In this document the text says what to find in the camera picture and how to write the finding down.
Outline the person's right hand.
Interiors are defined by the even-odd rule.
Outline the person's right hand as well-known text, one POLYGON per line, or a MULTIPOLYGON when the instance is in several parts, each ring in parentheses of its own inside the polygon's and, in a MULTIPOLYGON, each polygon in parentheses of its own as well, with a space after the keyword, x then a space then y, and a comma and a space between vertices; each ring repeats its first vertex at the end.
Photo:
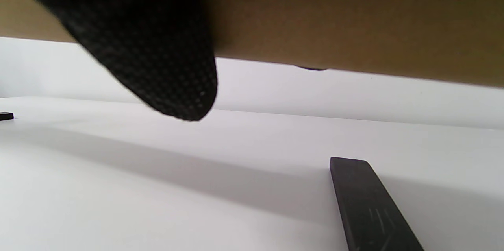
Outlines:
POLYGON ((121 84, 162 114, 199 121, 218 79, 203 0, 36 0, 121 84))

